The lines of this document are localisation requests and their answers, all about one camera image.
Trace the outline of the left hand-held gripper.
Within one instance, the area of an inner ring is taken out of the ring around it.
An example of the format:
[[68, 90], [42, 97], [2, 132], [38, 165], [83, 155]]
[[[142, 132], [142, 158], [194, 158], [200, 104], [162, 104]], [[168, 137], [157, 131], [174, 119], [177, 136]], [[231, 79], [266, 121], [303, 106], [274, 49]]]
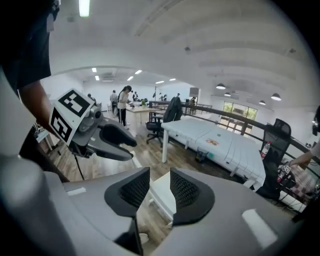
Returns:
[[[82, 158], [95, 153], [106, 159], [129, 161], [134, 155], [119, 145], [137, 146], [128, 130], [115, 120], [103, 118], [101, 106], [74, 88], [52, 101], [49, 126], [73, 155]], [[97, 128], [100, 138], [92, 140]]]

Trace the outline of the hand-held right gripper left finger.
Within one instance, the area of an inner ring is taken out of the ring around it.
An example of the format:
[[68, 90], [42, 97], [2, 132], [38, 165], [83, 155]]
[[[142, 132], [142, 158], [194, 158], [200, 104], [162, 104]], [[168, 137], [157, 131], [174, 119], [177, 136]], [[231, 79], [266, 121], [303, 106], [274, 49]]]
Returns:
[[137, 211], [150, 188], [150, 168], [61, 183], [46, 172], [49, 195], [72, 252], [60, 255], [142, 256]]

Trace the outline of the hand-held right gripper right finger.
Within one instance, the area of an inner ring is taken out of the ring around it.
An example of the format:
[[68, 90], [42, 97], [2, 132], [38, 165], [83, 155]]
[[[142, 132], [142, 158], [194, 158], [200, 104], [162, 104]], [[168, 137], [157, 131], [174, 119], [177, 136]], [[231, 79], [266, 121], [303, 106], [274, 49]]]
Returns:
[[290, 217], [234, 181], [170, 169], [176, 212], [156, 256], [278, 256], [297, 227]]

